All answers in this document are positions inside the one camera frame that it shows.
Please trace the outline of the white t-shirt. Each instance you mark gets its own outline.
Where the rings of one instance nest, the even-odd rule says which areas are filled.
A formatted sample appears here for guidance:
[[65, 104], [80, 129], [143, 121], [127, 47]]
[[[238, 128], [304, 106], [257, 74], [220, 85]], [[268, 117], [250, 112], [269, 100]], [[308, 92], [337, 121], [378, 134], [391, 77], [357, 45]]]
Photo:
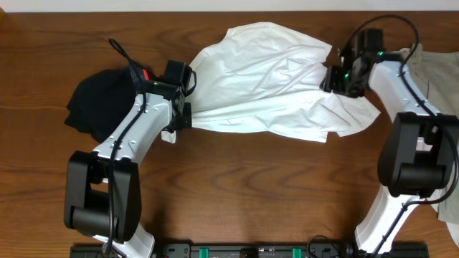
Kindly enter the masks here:
[[332, 46], [271, 22], [227, 30], [191, 62], [187, 100], [193, 128], [221, 133], [270, 132], [324, 143], [368, 128], [380, 111], [365, 97], [325, 92], [319, 85]]

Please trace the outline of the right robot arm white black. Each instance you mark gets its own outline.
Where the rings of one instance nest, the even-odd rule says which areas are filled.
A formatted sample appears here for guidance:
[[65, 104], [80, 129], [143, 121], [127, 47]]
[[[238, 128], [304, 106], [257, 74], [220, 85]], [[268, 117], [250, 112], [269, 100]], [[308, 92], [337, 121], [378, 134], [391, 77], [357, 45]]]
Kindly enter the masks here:
[[327, 69], [320, 88], [354, 98], [372, 90], [392, 121], [377, 165], [381, 186], [354, 231], [355, 257], [390, 257], [412, 211], [445, 201], [458, 184], [458, 119], [429, 103], [400, 54], [347, 54]]

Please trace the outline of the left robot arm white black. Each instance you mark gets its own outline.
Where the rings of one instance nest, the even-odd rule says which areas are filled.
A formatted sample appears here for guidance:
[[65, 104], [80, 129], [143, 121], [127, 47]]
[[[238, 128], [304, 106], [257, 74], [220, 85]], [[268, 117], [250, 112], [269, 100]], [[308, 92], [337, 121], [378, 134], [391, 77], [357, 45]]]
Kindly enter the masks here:
[[74, 152], [67, 167], [64, 224], [119, 257], [150, 257], [154, 237], [140, 223], [139, 166], [157, 137], [176, 142], [191, 126], [186, 82], [147, 81], [120, 125], [92, 152]]

